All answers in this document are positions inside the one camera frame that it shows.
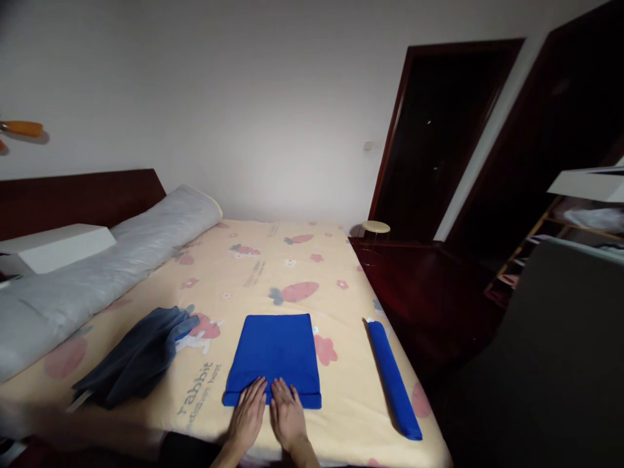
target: orange object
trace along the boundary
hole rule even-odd
[[[18,135],[25,135],[26,137],[39,138],[44,130],[43,125],[36,122],[10,120],[8,122],[2,122],[2,124],[4,124],[5,131],[17,133]]]

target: blue cloth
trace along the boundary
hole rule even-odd
[[[282,377],[287,385],[297,388],[304,408],[318,410],[318,371],[309,314],[248,315],[227,377],[223,405],[236,406],[245,387],[264,376],[269,382],[267,404],[273,396],[270,384],[274,378]]]
[[[91,390],[88,401],[114,408],[131,397],[145,398],[164,376],[176,356],[176,340],[197,326],[178,307],[154,309],[126,333],[117,346],[72,388],[74,400]]]
[[[385,329],[379,322],[369,322],[370,340],[382,375],[385,395],[390,403],[394,420],[401,434],[409,440],[423,440],[421,427],[416,421],[408,392],[405,390],[395,356],[390,349]]]

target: mattress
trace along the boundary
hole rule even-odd
[[[166,376],[144,400],[73,413],[71,386],[156,307],[179,306],[200,324],[179,343]],[[247,315],[309,313],[322,409],[306,410],[323,465],[446,467],[452,464],[423,387],[366,279],[342,226],[223,220],[186,245],[70,339],[0,385],[0,430],[39,434],[64,449],[100,445],[155,458],[165,433],[217,441],[233,409],[223,406],[228,371]],[[386,330],[422,441],[393,427],[365,319]],[[281,458],[269,410],[250,462]]]

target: white box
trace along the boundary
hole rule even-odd
[[[561,171],[549,193],[599,202],[624,202],[624,167]]]
[[[42,274],[90,257],[115,245],[106,227],[72,224],[0,242],[0,271]]]

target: gray pillow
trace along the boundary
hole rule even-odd
[[[221,216],[212,198],[181,185],[112,228],[114,246],[0,290],[0,382],[52,351]]]

